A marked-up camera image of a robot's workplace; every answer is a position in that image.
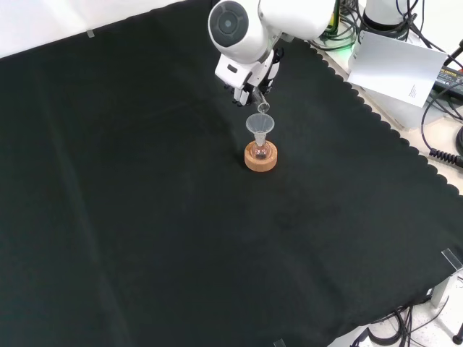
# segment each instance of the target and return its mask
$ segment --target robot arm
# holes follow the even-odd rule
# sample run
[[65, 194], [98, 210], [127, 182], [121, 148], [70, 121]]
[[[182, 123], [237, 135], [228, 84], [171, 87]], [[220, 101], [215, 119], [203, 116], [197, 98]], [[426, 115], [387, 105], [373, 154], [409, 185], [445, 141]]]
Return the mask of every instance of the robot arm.
[[282, 35], [312, 40], [328, 26], [335, 0], [220, 0], [209, 15], [209, 34], [222, 53], [216, 75], [238, 106], [270, 92], [283, 51]]

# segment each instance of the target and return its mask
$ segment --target black tablecloth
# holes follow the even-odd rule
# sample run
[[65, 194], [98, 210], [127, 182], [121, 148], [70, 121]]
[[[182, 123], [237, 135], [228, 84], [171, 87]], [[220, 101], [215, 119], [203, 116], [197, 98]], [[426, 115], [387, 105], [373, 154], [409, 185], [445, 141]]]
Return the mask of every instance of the black tablecloth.
[[451, 273], [457, 190], [303, 42], [245, 168], [208, 12], [0, 61], [2, 346], [325, 347]]

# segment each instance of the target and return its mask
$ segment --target cable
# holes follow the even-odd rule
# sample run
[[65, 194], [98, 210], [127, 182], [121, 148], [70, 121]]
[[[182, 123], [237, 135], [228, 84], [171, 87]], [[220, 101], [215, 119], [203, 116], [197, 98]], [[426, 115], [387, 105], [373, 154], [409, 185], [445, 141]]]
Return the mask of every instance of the cable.
[[420, 325], [419, 327], [416, 327], [415, 329], [413, 329], [412, 331], [410, 331], [409, 334], [411, 335], [413, 332], [415, 332], [415, 331], [417, 331], [417, 330], [419, 330], [419, 329], [425, 327], [425, 326], [428, 325], [429, 323], [431, 323], [431, 322], [433, 322], [434, 320], [436, 320], [437, 317], [439, 317], [439, 315], [442, 313], [443, 309], [446, 308], [446, 306], [447, 306], [447, 304], [448, 304], [448, 302], [449, 302], [449, 299], [450, 299], [450, 296], [447, 296], [446, 303], [442, 306], [442, 308], [439, 310], [438, 314], [437, 314], [433, 319], [431, 319], [429, 322], [426, 322], [426, 323], [423, 324], [423, 325]]
[[463, 119], [461, 119], [458, 115], [453, 114], [447, 108], [445, 108], [438, 100], [436, 100], [436, 103], [438, 104], [439, 107], [437, 107], [436, 105], [433, 105], [434, 108], [437, 108], [441, 112], [447, 113], [451, 118], [455, 119], [456, 121], [463, 121]]
[[371, 31], [372, 33], [375, 33], [375, 34], [379, 34], [379, 35], [384, 35], [384, 34], [387, 34], [387, 33], [395, 33], [396, 31], [400, 31], [404, 28], [404, 26], [409, 23], [409, 20], [405, 20], [403, 21], [401, 24], [397, 25], [396, 27], [390, 29], [390, 30], [376, 30], [375, 28], [369, 26], [365, 20], [363, 19], [363, 16], [362, 14], [360, 13], [360, 7], [359, 7], [359, 1], [358, 0], [355, 0], [355, 11], [358, 15], [358, 19], [360, 20], [360, 22], [362, 22], [362, 24], [369, 30]]
[[421, 343], [417, 342], [416, 340], [413, 340], [411, 337], [410, 337], [410, 340], [412, 340], [414, 343], [416, 343], [417, 345], [419, 345], [421, 347], [427, 347], [427, 346], [422, 345]]
[[449, 96], [449, 99], [447, 100], [447, 103], [449, 104], [450, 108], [456, 113], [458, 118], [463, 120], [462, 115], [460, 114], [460, 112], [458, 112], [458, 110], [456, 109], [454, 103], [451, 102], [451, 97], [450, 96]]
[[360, 347], [360, 337], [358, 337], [350, 347]]
[[[393, 313], [389, 314], [387, 317], [381, 319], [381, 320], [376, 320], [375, 322], [373, 322], [372, 324], [375, 324], [377, 322], [383, 322], [384, 320], [386, 319], [391, 319], [392, 317], [395, 317], [397, 322], [398, 322], [398, 328], [397, 328], [397, 332], [391, 336], [390, 338], [379, 338], [377, 336], [375, 336], [370, 329], [368, 329], [368, 336], [370, 337], [371, 341], [375, 344], [378, 344], [380, 346], [390, 346], [390, 345], [393, 345], [397, 342], [400, 341], [399, 343], [399, 347], [410, 347], [411, 344], [412, 344], [412, 341], [414, 343], [416, 343], [417, 345], [419, 346], [422, 346], [422, 347], [426, 347], [424, 346], [423, 344], [421, 343], [418, 343], [416, 340], [413, 339], [412, 337], [412, 333], [419, 330], [419, 329], [422, 329], [423, 327], [425, 327], [426, 325], [430, 324], [431, 322], [433, 322], [434, 320], [437, 319], [437, 317], [439, 317], [439, 315], [442, 313], [442, 311], [446, 308], [446, 305], [448, 304], [449, 302], [449, 297], [447, 298], [445, 304], [442, 306], [442, 308], [439, 310], [438, 314], [433, 318], [431, 319], [429, 322], [426, 322], [425, 324], [415, 328], [415, 329], [412, 329], [413, 327], [413, 309], [415, 307], [415, 303], [410, 303], [408, 306], [402, 306], [402, 307], [399, 307], [398, 309], [396, 309]], [[427, 302], [428, 299], [425, 299], [425, 300], [422, 300], [420, 302], [418, 302], [417, 304], [421, 304], [421, 303], [424, 303], [424, 302]], [[405, 320], [404, 318], [402, 317], [402, 313], [407, 311], [407, 315], [405, 317]], [[354, 344], [352, 345], [352, 347], [355, 347], [355, 346], [358, 346], [356, 344], [357, 341], [354, 342]]]
[[354, 15], [354, 12], [349, 8], [349, 4], [352, 2], [352, 0], [346, 1], [345, 4], [341, 5], [340, 9], [340, 22], [343, 22], [344, 24], [347, 25], [347, 28], [342, 31], [341, 33], [336, 33], [336, 34], [330, 34], [330, 33], [324, 33], [319, 40], [322, 41], [322, 43], [325, 43], [326, 41], [338, 41], [338, 42], [345, 42], [345, 44], [340, 44], [338, 46], [327, 46], [326, 44], [322, 46], [322, 43], [319, 43], [315, 40], [310, 41], [310, 44], [321, 50], [321, 51], [340, 51], [345, 48], [351, 48], [355, 44], [356, 40], [356, 35], [359, 32], [359, 27], [357, 25], [357, 18]]
[[[413, 6], [411, 8], [409, 7], [409, 5], [407, 5], [408, 6], [407, 7], [407, 13], [410, 14], [413, 11], [413, 9], [417, 6], [417, 4], [418, 4], [418, 0], [415, 1], [415, 3], [413, 4]], [[400, 13], [400, 15], [404, 16], [404, 14], [400, 11], [400, 8], [399, 8], [399, 0], [396, 0], [396, 7], [397, 7], [397, 11]]]
[[432, 97], [431, 102], [428, 104], [428, 107], [426, 108], [425, 113], [422, 115], [422, 118], [421, 118], [421, 137], [422, 137], [422, 140], [425, 143], [426, 147], [428, 147], [429, 150], [430, 150], [430, 152], [429, 152], [430, 156], [432, 156], [434, 158], [437, 158], [437, 159], [440, 159], [440, 160], [443, 160], [443, 161], [445, 161], [447, 163], [453, 164], [453, 165], [458, 166], [460, 168], [463, 168], [463, 156], [453, 155], [453, 154], [446, 153], [446, 152], [437, 150], [435, 148], [432, 148], [429, 145], [428, 141], [426, 140], [426, 136], [425, 136], [425, 118], [426, 118], [426, 115], [429, 112], [430, 107], [437, 101], [438, 98], [440, 98], [442, 95], [447, 93], [449, 90], [451, 90], [451, 89], [453, 89], [455, 87], [458, 87], [459, 85], [463, 85], [463, 82], [456, 83], [455, 85], [451, 85], [451, 86], [447, 87], [446, 89], [442, 90], [439, 94], [434, 95]]
[[458, 134], [456, 135], [455, 140], [456, 150], [460, 155], [463, 155], [463, 127], [460, 129]]
[[422, 1], [422, 14], [421, 14], [420, 33], [422, 32], [422, 29], [425, 26], [425, 0], [421, 0], [421, 1]]
[[[453, 52], [451, 54], [451, 56], [453, 56], [454, 58], [458, 57], [461, 53], [463, 53], [463, 40], [460, 41], [458, 46], [459, 47], [455, 50], [455, 52]], [[447, 60], [445, 60], [443, 65], [447, 67], [450, 63], [451, 63], [451, 59], [447, 59]]]
[[463, 64], [461, 64], [459, 61], [457, 61], [453, 56], [451, 56], [450, 54], [446, 53], [442, 48], [438, 47], [437, 45], [435, 45], [434, 43], [432, 43], [431, 41], [429, 41], [427, 38], [425, 38], [425, 36], [423, 36], [423, 34], [418, 30], [418, 28], [416, 27], [416, 25], [412, 25], [410, 27], [410, 29], [415, 33], [417, 34], [420, 39], [425, 43], [425, 45], [429, 45], [429, 46], [432, 46], [434, 47], [435, 49], [437, 49], [438, 51], [441, 51], [445, 54], [447, 54], [448, 58], [451, 59], [452, 61], [454, 61], [458, 66], [460, 66], [462, 69], [463, 69]]

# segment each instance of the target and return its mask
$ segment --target round wooden holder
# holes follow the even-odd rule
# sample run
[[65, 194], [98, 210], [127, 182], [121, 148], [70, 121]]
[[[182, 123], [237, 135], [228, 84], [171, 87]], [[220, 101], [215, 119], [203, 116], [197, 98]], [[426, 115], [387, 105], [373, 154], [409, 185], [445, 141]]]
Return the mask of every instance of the round wooden holder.
[[275, 167], [276, 159], [278, 157], [278, 150], [276, 149], [275, 145], [272, 142], [267, 141], [267, 143], [272, 149], [272, 154], [269, 158], [265, 160], [254, 159], [251, 156], [251, 147], [254, 144], [254, 141], [252, 141], [249, 145], [246, 146], [245, 163], [248, 168], [250, 168], [251, 170], [255, 172], [266, 172], [266, 171], [270, 171], [272, 168]]

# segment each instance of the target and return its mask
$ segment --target paper sheet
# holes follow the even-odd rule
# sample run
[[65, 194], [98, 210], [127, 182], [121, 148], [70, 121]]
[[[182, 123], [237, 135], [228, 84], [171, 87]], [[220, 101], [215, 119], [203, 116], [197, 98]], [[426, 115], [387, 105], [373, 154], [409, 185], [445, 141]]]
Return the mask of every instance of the paper sheet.
[[348, 81], [423, 107], [446, 54], [362, 31]]

